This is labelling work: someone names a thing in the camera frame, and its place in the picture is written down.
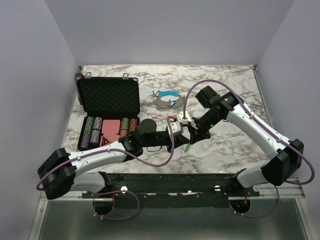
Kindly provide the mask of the green key tag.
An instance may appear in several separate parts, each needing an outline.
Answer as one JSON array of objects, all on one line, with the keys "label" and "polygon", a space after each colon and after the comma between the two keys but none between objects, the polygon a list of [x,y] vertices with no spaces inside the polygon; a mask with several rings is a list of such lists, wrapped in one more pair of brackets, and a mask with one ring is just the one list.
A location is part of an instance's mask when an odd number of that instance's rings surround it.
[{"label": "green key tag", "polygon": [[184,152],[187,153],[190,150],[191,146],[192,146],[192,144],[188,143],[187,146],[184,149]]}]

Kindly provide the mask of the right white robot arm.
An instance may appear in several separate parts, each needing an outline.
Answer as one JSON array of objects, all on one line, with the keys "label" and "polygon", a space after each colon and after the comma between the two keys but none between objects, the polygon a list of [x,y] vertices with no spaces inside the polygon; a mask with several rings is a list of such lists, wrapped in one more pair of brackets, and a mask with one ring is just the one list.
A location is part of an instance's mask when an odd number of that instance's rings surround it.
[{"label": "right white robot arm", "polygon": [[188,127],[190,144],[209,139],[209,130],[226,120],[242,130],[269,159],[268,163],[245,168],[233,177],[230,191],[234,195],[241,196],[248,188],[259,184],[281,186],[301,167],[300,155],[304,151],[304,144],[299,139],[290,140],[277,133],[265,122],[258,125],[231,92],[219,95],[210,86],[206,86],[195,97],[208,111],[200,118],[193,118],[193,124]]}]

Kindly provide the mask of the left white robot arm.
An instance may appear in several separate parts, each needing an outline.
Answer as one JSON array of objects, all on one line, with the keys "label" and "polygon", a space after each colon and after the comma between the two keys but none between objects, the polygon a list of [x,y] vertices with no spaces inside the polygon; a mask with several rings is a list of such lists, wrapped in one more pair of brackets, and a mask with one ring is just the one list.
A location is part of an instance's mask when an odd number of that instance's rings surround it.
[{"label": "left white robot arm", "polygon": [[[110,194],[111,185],[102,173],[91,171],[110,164],[137,160],[151,167],[163,167],[173,158],[174,149],[190,141],[183,136],[184,127],[190,121],[187,117],[178,120],[173,116],[166,119],[166,130],[157,131],[152,119],[144,119],[135,131],[105,146],[83,152],[67,152],[65,148],[55,150],[38,168],[38,191],[44,191],[46,198],[54,200],[68,192],[88,191],[104,198]],[[150,163],[140,158],[148,147],[167,146],[170,153],[163,163]]]}]

